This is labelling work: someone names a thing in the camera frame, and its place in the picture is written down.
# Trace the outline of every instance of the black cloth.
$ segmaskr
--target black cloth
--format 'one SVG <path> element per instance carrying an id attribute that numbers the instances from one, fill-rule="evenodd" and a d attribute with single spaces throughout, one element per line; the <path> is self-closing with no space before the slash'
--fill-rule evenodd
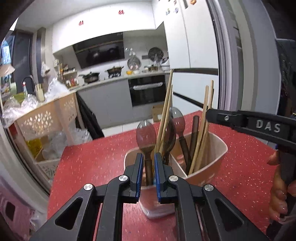
<path id="1" fill-rule="evenodd" d="M 98 124 L 98 121 L 96 120 L 95 114 L 90 110 L 90 108 L 86 105 L 84 100 L 77 92 L 76 96 L 84 126 L 90 133 L 92 139 L 95 140 L 101 137 L 105 137 L 104 133 L 102 132 L 102 129 Z M 76 127 L 81 128 L 77 117 L 75 119 L 75 122 Z"/>

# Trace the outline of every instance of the oven door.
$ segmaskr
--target oven door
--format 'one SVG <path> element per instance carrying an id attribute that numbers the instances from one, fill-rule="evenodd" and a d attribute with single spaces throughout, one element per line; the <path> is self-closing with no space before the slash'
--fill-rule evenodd
<path id="1" fill-rule="evenodd" d="M 128 80 L 133 106 L 165 100 L 165 76 L 150 76 Z"/>

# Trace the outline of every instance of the kitchen countertop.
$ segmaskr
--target kitchen countertop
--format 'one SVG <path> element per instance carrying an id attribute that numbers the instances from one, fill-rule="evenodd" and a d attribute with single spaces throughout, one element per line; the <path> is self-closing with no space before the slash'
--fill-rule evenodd
<path id="1" fill-rule="evenodd" d="M 113 81 L 118 81 L 118 80 L 124 80 L 124 79 L 136 79 L 136 78 L 143 78 L 143 77 L 148 77 L 148 76 L 156 76 L 156 75 L 162 75 L 162 74 L 169 74 L 170 71 L 155 71 L 155 72 L 148 72 L 148 73 L 139 73 L 139 74 L 131 74 L 131 75 L 123 75 L 123 76 L 119 76 L 119 77 L 114 77 L 114 78 L 110 78 L 110 79 L 106 79 L 106 80 L 100 80 L 94 83 L 90 83 L 87 85 L 83 85 L 81 87 L 73 87 L 70 88 L 70 90 L 75 89 L 76 91 L 80 91 L 80 90 L 84 90 L 87 89 L 89 87 L 94 87 L 97 85 L 101 85 L 101 84 L 106 84 L 106 83 L 110 83 Z"/>
<path id="2" fill-rule="evenodd" d="M 185 134 L 191 132 L 194 115 L 185 116 Z M 210 132 L 228 146 L 222 166 L 211 183 L 246 215 L 261 231 L 268 224 L 268 202 L 274 166 L 267 164 L 273 149 L 252 136 L 228 127 L 210 124 Z M 92 142 L 66 147 L 51 189 L 48 218 L 66 203 L 86 183 L 95 186 L 108 183 L 123 174 L 124 156 L 137 146 L 136 130 L 120 133 Z M 122 240 L 176 240 L 175 216 L 149 220 L 138 204 L 125 204 Z"/>

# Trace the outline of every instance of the triangular cutout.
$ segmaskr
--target triangular cutout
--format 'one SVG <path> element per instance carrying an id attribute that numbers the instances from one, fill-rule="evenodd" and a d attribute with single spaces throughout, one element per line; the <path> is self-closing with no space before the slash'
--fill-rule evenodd
<path id="1" fill-rule="evenodd" d="M 77 198 L 56 220 L 55 224 L 62 228 L 71 230 L 74 226 L 75 220 L 77 218 L 79 209 L 83 199 Z"/>
<path id="2" fill-rule="evenodd" d="M 242 225 L 242 221 L 220 199 L 216 199 L 215 204 L 227 232 L 237 229 Z"/>

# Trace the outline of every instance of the oven handle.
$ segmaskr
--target oven handle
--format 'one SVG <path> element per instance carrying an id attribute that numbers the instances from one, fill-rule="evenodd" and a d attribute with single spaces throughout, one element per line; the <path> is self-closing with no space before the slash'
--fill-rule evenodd
<path id="1" fill-rule="evenodd" d="M 147 90 L 147 89 L 153 89 L 157 87 L 161 87 L 163 85 L 163 82 L 159 82 L 156 84 L 147 84 L 147 85 L 137 85 L 133 87 L 133 90 Z"/>

